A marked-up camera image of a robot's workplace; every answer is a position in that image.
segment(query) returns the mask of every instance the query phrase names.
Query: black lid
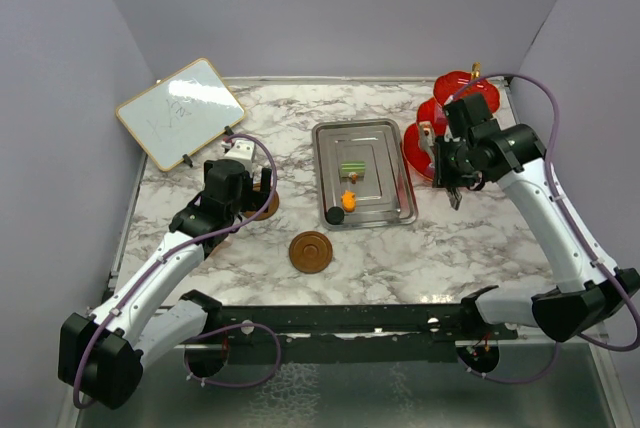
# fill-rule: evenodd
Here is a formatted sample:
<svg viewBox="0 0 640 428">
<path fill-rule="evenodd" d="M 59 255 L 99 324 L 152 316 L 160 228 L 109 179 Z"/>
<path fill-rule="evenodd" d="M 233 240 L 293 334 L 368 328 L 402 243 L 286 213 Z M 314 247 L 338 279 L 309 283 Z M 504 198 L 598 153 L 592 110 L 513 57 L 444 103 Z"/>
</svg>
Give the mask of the black lid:
<svg viewBox="0 0 640 428">
<path fill-rule="evenodd" d="M 325 215 L 327 222 L 332 225 L 339 225 L 344 221 L 344 210 L 339 206 L 334 206 L 327 210 Z"/>
</svg>

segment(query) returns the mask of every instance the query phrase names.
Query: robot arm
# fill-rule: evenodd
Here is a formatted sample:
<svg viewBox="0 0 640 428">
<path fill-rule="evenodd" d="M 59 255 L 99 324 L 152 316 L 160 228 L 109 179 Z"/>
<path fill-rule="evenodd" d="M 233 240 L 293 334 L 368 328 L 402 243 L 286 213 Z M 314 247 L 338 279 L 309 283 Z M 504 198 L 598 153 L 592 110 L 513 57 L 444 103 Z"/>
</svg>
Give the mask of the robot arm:
<svg viewBox="0 0 640 428">
<path fill-rule="evenodd" d="M 432 138 L 434 187 L 446 188 L 457 209 L 459 188 L 497 183 L 531 228 L 549 260 L 555 283 L 543 293 L 491 287 L 472 295 L 482 320 L 540 327 L 552 339 L 566 341 L 614 314 L 622 306 L 620 295 L 577 239 L 558 206 L 559 199 L 596 253 L 598 263 L 628 294 L 640 288 L 640 277 L 633 268 L 619 269 L 599 246 L 553 170 L 553 179 L 546 178 L 545 148 L 535 132 L 526 125 L 501 130 L 480 94 L 444 108 L 451 136 Z M 559 195 L 553 195 L 549 183 L 555 184 Z"/>
<path fill-rule="evenodd" d="M 177 284 L 224 241 L 240 212 L 256 211 L 266 203 L 271 170 L 263 169 L 260 189 L 254 191 L 254 151 L 253 142 L 237 140 L 227 146 L 223 159 L 205 162 L 203 191 L 174 216 L 149 260 L 87 316 L 73 314 L 67 319 L 60 334 L 58 377 L 62 381 L 74 385 L 80 360 L 89 349 L 80 389 L 117 408 L 131 396 L 144 369 L 202 332 L 207 311 L 193 301 L 180 300 L 163 315 L 154 314 Z M 226 232 L 194 240 L 220 230 Z M 103 324 L 100 337 L 90 346 Z"/>
</svg>

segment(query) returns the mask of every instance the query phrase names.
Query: marble tabletop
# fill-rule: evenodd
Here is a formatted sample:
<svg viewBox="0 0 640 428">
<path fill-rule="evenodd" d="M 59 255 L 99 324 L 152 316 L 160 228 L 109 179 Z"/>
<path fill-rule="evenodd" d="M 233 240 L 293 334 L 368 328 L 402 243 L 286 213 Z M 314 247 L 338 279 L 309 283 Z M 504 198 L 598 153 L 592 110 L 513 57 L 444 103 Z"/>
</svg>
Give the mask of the marble tabletop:
<svg viewBox="0 0 640 428">
<path fill-rule="evenodd" d="M 410 225 L 333 232 L 320 223 L 311 130 L 336 120 L 391 118 L 400 129 L 415 120 L 432 84 L 283 84 L 250 82 L 230 89 L 247 116 L 234 130 L 263 141 L 278 167 L 280 208 L 268 220 L 231 235 L 187 276 L 164 303 L 197 289 L 224 304 L 329 305 L 457 302 L 479 288 L 544 286 L 551 273 L 524 219 L 495 185 L 465 192 L 459 211 L 442 190 L 411 173 L 419 209 Z M 503 88 L 496 113 L 515 123 Z M 202 189 L 202 165 L 223 154 L 215 141 L 193 157 L 194 167 L 169 173 L 145 167 L 117 288 L 157 248 L 173 215 Z M 265 166 L 264 156 L 257 158 Z M 289 262 L 291 240 L 317 230 L 333 244 L 333 261 L 307 275 Z"/>
</svg>

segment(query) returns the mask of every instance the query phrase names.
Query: whiteboard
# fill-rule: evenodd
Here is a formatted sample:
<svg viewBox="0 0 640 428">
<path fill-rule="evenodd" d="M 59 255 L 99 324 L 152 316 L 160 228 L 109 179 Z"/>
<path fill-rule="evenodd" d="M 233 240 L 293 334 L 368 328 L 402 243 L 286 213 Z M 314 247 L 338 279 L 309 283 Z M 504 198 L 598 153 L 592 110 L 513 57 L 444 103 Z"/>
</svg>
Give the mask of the whiteboard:
<svg viewBox="0 0 640 428">
<path fill-rule="evenodd" d="M 116 109 L 162 171 L 240 122 L 245 112 L 209 60 L 200 58 Z"/>
</svg>

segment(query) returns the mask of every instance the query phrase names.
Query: red plate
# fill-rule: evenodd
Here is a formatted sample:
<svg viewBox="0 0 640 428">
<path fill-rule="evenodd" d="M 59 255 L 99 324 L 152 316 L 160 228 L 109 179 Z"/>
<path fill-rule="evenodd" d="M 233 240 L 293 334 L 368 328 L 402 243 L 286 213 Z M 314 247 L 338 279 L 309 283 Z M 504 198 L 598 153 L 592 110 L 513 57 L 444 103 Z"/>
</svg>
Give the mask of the red plate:
<svg viewBox="0 0 640 428">
<path fill-rule="evenodd" d="M 447 117 L 435 98 L 429 98 L 429 100 L 420 105 L 417 120 L 418 123 L 430 121 L 436 136 L 444 135 L 444 132 L 447 131 Z"/>
<path fill-rule="evenodd" d="M 415 123 L 411 123 L 409 128 L 404 132 L 402 153 L 407 162 L 418 172 L 420 176 L 431 181 L 434 175 L 434 168 L 429 166 L 431 158 L 429 158 L 429 155 L 420 149 L 418 142 L 418 127 Z"/>
<path fill-rule="evenodd" d="M 436 80 L 436 84 L 433 86 L 433 95 L 438 103 L 442 105 L 447 101 L 447 98 L 455 94 L 456 91 L 469 83 L 469 81 L 471 81 L 471 73 L 466 71 L 452 71 Z M 487 105 L 489 105 L 491 113 L 495 113 L 498 111 L 498 108 L 500 108 L 500 92 L 488 81 L 485 80 L 476 83 L 465 90 L 461 97 L 470 95 L 471 93 L 482 93 L 484 99 L 487 100 Z"/>
</svg>

